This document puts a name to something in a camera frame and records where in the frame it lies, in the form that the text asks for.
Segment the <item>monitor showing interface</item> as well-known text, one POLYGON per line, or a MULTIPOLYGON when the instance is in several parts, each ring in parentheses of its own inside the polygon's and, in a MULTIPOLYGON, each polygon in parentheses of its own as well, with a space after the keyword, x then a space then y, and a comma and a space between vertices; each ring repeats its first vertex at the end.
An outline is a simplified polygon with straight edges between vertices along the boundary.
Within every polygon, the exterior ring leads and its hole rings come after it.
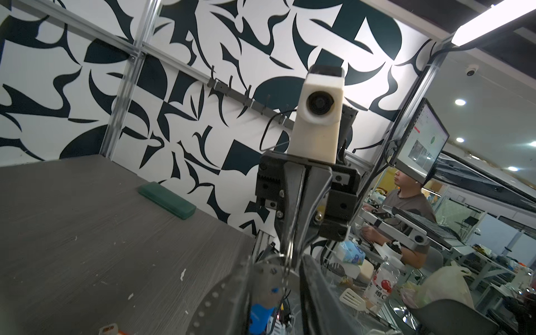
POLYGON ((431 103, 423 98, 405 133, 396 144, 390 164, 424 185, 449 139, 449 133, 431 103))

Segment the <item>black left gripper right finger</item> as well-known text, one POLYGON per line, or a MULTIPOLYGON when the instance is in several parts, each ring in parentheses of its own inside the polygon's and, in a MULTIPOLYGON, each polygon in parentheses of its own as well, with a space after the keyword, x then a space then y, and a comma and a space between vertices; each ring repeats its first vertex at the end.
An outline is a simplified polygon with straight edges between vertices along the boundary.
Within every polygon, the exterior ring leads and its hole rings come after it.
POLYGON ((329 288, 320 265, 310 255, 301 258, 299 274, 304 334, 360 333, 360 327, 329 288))

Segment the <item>black wall hook rail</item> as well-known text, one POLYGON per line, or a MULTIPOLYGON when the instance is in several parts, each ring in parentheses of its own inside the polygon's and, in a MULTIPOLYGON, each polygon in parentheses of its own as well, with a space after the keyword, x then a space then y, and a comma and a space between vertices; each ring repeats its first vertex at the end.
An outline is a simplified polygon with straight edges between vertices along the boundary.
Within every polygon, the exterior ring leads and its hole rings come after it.
POLYGON ((207 86, 211 89, 214 89, 216 92, 222 93, 223 96, 228 97, 242 105, 247 110, 253 110, 259 113, 261 116, 265 117, 274 117, 277 119, 278 123, 283 127, 292 130, 294 127, 294 121, 289 118, 289 114, 293 111, 277 112, 268 107, 267 102, 271 98, 270 95, 267 96, 265 103, 260 103, 254 98, 250 97, 251 86, 248 87, 244 94, 239 93, 238 91, 232 88, 233 76, 230 76, 229 82, 225 83, 215 77, 215 66, 212 65, 210 68, 210 77, 207 83, 207 86))

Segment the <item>blue key tag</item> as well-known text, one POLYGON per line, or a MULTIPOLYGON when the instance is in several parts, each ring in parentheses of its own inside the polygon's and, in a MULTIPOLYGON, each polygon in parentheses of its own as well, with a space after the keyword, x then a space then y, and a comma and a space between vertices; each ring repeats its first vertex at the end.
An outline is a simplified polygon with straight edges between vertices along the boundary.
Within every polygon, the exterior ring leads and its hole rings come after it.
POLYGON ((259 335, 265 332, 269 319, 272 317, 275 307, 265 308, 261 304, 255 304, 251 307, 250 320, 248 331, 250 334, 259 335))

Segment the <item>plastic drink bottle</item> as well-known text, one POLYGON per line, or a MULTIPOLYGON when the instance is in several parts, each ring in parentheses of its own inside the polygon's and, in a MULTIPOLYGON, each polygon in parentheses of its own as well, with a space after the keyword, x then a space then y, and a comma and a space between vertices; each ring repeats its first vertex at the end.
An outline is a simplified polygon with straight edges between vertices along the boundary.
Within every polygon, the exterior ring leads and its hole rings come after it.
POLYGON ((374 272, 364 291, 364 300, 368 309, 381 308, 392 294, 399 281, 400 270, 390 260, 383 262, 374 272))

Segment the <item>green rectangular plastic case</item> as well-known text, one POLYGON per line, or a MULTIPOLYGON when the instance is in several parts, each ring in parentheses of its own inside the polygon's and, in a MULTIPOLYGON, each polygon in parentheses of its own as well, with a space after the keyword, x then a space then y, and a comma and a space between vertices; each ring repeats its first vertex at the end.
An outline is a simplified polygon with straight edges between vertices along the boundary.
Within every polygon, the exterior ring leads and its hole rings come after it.
POLYGON ((159 207, 172 213, 181 220, 192 217, 197 209, 195 205, 181 198, 157 182, 150 182, 137 188, 138 193, 159 207))

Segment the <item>metal keyring with keys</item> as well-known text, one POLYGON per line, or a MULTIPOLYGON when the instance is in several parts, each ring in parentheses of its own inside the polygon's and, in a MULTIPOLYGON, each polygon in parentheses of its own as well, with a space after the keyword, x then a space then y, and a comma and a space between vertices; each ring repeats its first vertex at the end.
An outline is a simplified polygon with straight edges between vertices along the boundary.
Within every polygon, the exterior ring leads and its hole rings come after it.
POLYGON ((289 322, 285 320, 283 306, 288 302, 291 290, 297 290, 297 277, 280 264, 274 255, 253 263, 253 301, 265 308, 275 307, 267 329, 262 334, 285 334, 289 322))

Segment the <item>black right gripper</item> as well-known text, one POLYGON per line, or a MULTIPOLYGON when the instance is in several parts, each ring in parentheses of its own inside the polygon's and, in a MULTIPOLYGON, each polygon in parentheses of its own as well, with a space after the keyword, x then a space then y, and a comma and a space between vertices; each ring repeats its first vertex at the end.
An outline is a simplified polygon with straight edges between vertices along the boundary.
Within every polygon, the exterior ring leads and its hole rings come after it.
POLYGON ((346 238, 360 180, 356 169, 341 164, 274 151, 261 156, 256 203, 276 210, 280 252, 286 260, 293 259, 293 268, 300 266, 302 254, 316 238, 346 238))

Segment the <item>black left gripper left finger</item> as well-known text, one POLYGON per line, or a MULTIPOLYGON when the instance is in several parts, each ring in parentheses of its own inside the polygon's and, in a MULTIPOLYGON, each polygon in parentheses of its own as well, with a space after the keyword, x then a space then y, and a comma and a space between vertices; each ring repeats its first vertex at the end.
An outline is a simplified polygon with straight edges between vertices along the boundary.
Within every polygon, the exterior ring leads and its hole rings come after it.
POLYGON ((202 298, 186 333, 248 334, 253 301, 253 263, 241 261, 202 298))

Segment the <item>white plastic bag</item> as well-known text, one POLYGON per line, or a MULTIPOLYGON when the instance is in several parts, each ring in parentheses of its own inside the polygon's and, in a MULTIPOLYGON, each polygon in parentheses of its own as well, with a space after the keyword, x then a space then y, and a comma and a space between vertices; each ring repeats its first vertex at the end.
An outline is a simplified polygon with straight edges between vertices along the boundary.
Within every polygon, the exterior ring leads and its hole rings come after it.
POLYGON ((405 283, 400 288, 403 302, 411 308, 422 308, 438 300, 454 300, 475 308, 465 277, 470 276, 469 268, 452 261, 427 277, 421 285, 405 283))

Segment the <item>grey chair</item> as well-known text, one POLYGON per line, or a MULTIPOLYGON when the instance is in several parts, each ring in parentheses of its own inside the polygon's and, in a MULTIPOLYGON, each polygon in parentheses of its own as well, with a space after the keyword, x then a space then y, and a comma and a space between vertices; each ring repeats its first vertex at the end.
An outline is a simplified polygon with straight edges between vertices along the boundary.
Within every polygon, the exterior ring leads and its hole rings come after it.
POLYGON ((456 300, 437 300, 422 308, 408 307, 419 322, 416 334, 498 334, 499 326, 456 300))

